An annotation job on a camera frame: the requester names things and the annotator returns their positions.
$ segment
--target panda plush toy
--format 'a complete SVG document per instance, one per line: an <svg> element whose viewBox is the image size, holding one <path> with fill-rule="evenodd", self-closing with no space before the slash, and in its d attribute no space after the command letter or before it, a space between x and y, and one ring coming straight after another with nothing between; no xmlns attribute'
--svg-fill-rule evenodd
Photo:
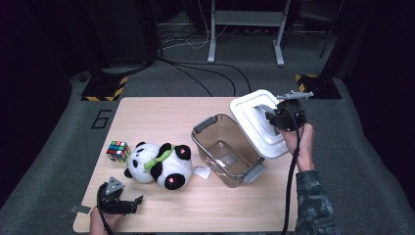
<svg viewBox="0 0 415 235"><path fill-rule="evenodd" d="M124 175L141 183L155 180L161 187L176 190L185 186L192 176L190 148L165 143L141 142L128 157Z"/></svg>

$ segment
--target sleeve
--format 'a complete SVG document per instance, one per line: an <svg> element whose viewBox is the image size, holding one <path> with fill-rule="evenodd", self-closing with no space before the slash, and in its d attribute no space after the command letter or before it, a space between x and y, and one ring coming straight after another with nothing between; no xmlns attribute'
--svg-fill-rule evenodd
<svg viewBox="0 0 415 235"><path fill-rule="evenodd" d="M335 222L332 204L317 170L296 174L299 201L296 235L342 234Z"/></svg>

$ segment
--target human hand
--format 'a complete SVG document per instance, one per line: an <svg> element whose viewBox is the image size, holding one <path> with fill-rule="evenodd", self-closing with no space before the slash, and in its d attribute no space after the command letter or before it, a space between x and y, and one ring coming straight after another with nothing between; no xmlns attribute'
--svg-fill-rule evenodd
<svg viewBox="0 0 415 235"><path fill-rule="evenodd" d="M297 147L297 134L295 131L287 131L277 128L278 132L283 136L288 151L293 155ZM314 169L314 162L312 161L312 141L314 139L314 128L310 123L305 123L300 129L300 151L297 158L297 168L299 171L306 171Z"/></svg>
<svg viewBox="0 0 415 235"><path fill-rule="evenodd" d="M91 235L106 235L108 232L104 228L103 220L100 216L100 212L98 208L95 207L92 209L90 216L90 224L89 224L89 234ZM124 214L110 214L104 213L104 218L110 228L113 230L116 227L118 221L124 217Z"/></svg>

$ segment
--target gray floor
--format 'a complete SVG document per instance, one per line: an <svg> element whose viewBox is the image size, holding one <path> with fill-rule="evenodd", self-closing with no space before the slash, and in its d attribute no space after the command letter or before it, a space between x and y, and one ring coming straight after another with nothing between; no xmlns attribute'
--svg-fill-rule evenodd
<svg viewBox="0 0 415 235"><path fill-rule="evenodd" d="M169 29L165 25L161 30ZM318 55L323 39L294 33L283 51L286 65L276 66L272 39L255 33L231 36L217 45L216 64L201 68L221 72L235 83L236 96L266 89L275 95L298 90L296 74L321 72L336 38L323 59ZM172 61L205 63L208 46L189 45L163 50ZM233 96L232 84L216 73L184 69L213 96ZM363 135L353 102L343 82L334 78L343 99L303 100L308 120L315 126L314 159L332 199L344 234L415 234L415 215L404 194L376 151ZM72 96L61 121L32 167L0 211L0 234L74 234L75 214L103 147L119 104L80 101L86 82L70 80ZM149 68L129 76L123 97L208 96L204 88L184 72L155 61ZM109 118L105 128L93 129L102 110Z"/></svg>

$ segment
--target plastic container lid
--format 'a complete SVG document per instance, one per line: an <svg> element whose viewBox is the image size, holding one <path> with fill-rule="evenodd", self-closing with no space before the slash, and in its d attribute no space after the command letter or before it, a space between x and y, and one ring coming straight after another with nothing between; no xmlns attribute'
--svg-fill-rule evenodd
<svg viewBox="0 0 415 235"><path fill-rule="evenodd" d="M260 106L276 109L278 100L267 90L257 90L233 100L230 110L238 125L253 144L256 151L266 159L276 159L288 152L283 136L265 117Z"/></svg>

